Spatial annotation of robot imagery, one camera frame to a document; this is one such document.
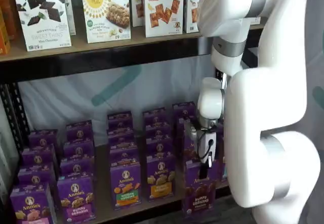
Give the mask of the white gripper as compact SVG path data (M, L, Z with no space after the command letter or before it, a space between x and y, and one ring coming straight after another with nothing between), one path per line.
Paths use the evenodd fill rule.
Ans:
M199 170L199 179L207 178L208 170L212 167L212 162L215 159L216 146L216 132L203 131L198 138L198 156L202 163Z

